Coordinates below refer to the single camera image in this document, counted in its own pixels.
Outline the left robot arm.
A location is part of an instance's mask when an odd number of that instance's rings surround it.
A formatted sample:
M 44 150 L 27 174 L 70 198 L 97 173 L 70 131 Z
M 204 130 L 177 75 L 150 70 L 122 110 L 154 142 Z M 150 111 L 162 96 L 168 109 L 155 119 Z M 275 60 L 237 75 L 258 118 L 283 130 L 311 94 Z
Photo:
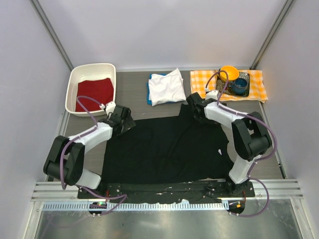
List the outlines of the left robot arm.
M 43 167 L 47 176 L 59 179 L 62 187 L 80 186 L 89 188 L 89 193 L 96 199 L 106 193 L 102 177 L 84 168 L 85 154 L 98 144 L 119 136 L 135 126 L 131 110 L 115 106 L 112 112 L 88 130 L 70 137 L 57 136 Z

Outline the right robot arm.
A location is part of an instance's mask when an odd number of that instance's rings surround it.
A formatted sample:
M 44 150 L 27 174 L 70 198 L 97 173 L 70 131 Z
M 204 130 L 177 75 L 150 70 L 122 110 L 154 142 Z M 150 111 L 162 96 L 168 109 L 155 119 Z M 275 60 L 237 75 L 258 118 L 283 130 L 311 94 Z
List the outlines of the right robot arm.
M 238 196 L 246 187 L 254 165 L 275 153 L 274 132 L 258 112 L 236 111 L 215 99 L 203 99 L 198 93 L 189 95 L 186 101 L 197 121 L 219 123 L 232 130 L 237 155 L 226 178 L 225 191 L 229 196 Z

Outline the black t shirt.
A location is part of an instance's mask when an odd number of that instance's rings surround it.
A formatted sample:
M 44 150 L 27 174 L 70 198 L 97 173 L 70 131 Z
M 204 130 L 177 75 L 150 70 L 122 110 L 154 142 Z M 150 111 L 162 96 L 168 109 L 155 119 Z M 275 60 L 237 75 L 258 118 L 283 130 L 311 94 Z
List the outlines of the black t shirt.
M 141 119 L 108 140 L 102 180 L 107 183 L 163 184 L 227 177 L 234 163 L 222 127 L 200 123 L 189 105 L 174 117 Z

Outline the white plastic tub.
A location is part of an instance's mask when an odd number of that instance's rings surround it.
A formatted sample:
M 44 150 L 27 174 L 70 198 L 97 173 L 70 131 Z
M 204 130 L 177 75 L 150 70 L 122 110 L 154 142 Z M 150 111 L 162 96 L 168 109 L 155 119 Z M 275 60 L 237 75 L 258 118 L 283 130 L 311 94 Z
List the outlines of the white plastic tub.
M 75 67 L 69 77 L 66 97 L 65 97 L 65 109 L 70 114 L 78 117 L 88 117 L 86 112 L 76 111 L 76 96 L 78 91 L 78 84 L 80 82 L 89 80 L 101 80 L 110 78 L 114 87 L 113 101 L 116 99 L 116 68 L 110 63 L 94 63 L 86 64 Z

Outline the orange checkered cloth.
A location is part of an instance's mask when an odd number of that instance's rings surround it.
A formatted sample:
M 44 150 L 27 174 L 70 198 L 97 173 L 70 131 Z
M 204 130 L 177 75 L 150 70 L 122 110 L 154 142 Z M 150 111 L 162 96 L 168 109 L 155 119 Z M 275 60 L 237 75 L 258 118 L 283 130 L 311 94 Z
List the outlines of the orange checkered cloth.
M 209 78 L 217 70 L 196 70 L 190 71 L 191 93 L 198 92 L 202 98 L 205 98 L 205 86 Z M 263 74 L 261 70 L 240 70 L 250 75 L 249 96 L 240 97 L 223 93 L 221 101 L 260 101 L 264 103 L 268 100 L 268 96 L 263 84 Z

